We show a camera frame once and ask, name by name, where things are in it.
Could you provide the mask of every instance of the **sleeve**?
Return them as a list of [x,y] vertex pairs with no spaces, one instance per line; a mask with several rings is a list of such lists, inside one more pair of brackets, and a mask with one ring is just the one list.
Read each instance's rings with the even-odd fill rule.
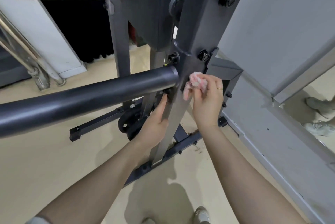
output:
[[33,217],[29,221],[27,221],[25,224],[50,224],[45,219],[40,217]]

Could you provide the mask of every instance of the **sneaker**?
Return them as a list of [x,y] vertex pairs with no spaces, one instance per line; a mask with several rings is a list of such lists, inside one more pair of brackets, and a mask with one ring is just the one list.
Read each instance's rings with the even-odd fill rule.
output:
[[199,206],[195,210],[193,224],[200,224],[205,221],[209,222],[209,213],[203,206]]
[[327,122],[319,121],[318,123],[304,124],[306,130],[316,136],[329,136],[335,132],[335,126]]
[[142,221],[142,224],[156,224],[152,219],[146,218]]
[[321,116],[327,119],[332,119],[335,116],[335,105],[327,100],[319,100],[314,97],[305,99],[308,107],[315,109]]

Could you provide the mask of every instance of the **black curtain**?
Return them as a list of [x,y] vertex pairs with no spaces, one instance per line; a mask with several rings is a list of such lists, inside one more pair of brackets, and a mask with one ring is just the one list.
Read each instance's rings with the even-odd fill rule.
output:
[[42,1],[78,57],[92,62],[113,54],[111,31],[103,0]]

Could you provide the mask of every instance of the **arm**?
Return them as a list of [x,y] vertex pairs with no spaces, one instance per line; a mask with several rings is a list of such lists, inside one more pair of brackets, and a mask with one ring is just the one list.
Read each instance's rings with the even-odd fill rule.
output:
[[222,188],[240,224],[306,224],[286,198],[240,154],[217,125],[224,100],[222,80],[208,82],[203,96],[194,90],[193,115]]
[[145,121],[140,133],[113,157],[73,184],[38,216],[51,224],[100,224],[144,153],[164,137],[167,96]]

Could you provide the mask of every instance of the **forearm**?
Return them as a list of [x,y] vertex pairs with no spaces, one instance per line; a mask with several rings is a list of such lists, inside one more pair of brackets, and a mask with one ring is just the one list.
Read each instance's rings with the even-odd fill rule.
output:
[[285,197],[240,154],[217,127],[200,130],[240,224],[306,223]]
[[136,138],[73,184],[39,214],[52,224],[99,224],[146,151]]

